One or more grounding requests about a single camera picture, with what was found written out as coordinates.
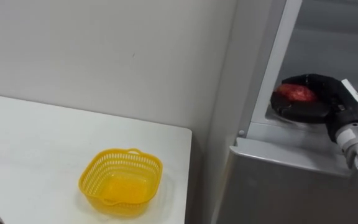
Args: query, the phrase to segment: white table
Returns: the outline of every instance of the white table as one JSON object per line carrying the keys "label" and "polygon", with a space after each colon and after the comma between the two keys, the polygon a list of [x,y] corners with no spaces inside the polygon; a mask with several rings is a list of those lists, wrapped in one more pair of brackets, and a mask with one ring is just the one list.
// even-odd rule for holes
{"label": "white table", "polygon": [[[0,217],[6,224],[183,224],[191,131],[163,124],[0,97]],[[163,162],[148,210],[133,219],[101,215],[78,179],[104,149],[136,147]]]}

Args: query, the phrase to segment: yellow basket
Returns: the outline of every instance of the yellow basket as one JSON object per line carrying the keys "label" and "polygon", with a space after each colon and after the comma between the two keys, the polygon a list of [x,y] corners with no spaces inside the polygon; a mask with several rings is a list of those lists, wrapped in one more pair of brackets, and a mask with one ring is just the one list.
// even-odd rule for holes
{"label": "yellow basket", "polygon": [[157,193],[161,161],[138,149],[100,152],[82,173],[78,186],[99,212],[132,217],[145,211]]}

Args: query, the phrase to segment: red apple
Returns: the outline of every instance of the red apple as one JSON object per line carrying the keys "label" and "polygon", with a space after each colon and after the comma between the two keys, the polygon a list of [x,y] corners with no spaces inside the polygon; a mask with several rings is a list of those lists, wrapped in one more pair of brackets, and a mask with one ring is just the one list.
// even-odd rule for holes
{"label": "red apple", "polygon": [[290,101],[316,101],[316,95],[308,87],[294,84],[282,84],[276,90]]}

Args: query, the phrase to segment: metal robot arm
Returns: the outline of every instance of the metal robot arm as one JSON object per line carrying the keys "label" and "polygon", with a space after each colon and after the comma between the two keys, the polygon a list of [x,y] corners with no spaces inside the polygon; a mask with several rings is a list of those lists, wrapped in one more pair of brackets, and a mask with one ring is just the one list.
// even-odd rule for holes
{"label": "metal robot arm", "polygon": [[304,123],[324,123],[332,142],[342,149],[358,190],[358,94],[349,82],[324,75],[291,77],[282,83],[307,86],[318,97],[315,103],[289,102],[272,95],[272,108],[284,118]]}

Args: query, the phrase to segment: basket rim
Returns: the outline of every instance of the basket rim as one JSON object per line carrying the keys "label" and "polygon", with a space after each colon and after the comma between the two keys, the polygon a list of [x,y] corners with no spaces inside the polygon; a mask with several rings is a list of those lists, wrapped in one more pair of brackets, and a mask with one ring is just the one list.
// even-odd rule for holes
{"label": "basket rim", "polygon": [[[84,181],[85,175],[89,172],[89,170],[91,169],[93,164],[98,159],[100,159],[100,157],[102,157],[102,156],[104,156],[106,154],[111,154],[111,153],[116,153],[116,152],[125,153],[125,154],[132,154],[131,152],[136,152],[140,156],[149,157],[150,159],[154,160],[161,167],[159,173],[157,174],[157,183],[155,184],[155,187],[153,189],[153,193],[150,194],[150,197],[148,197],[147,199],[145,199],[145,200],[143,200],[141,202],[137,202],[137,203],[129,203],[129,202],[107,203],[103,198],[97,197],[95,195],[88,194],[88,193],[85,192],[85,190],[81,186],[81,183]],[[155,194],[157,193],[158,187],[160,186],[160,181],[161,181],[161,177],[162,177],[162,169],[163,169],[162,162],[157,156],[154,156],[154,155],[151,155],[151,154],[148,154],[148,153],[144,153],[144,152],[140,151],[137,148],[130,148],[130,149],[111,148],[111,149],[105,149],[105,150],[99,152],[96,156],[94,156],[92,161],[86,166],[85,170],[81,174],[80,179],[78,180],[78,188],[80,189],[81,193],[84,194],[86,197],[90,197],[90,198],[93,198],[93,199],[98,199],[100,202],[102,202],[105,205],[114,206],[114,205],[117,205],[117,204],[120,204],[120,203],[125,203],[125,204],[129,204],[129,205],[139,205],[139,204],[147,203],[147,202],[151,201],[154,198]]]}

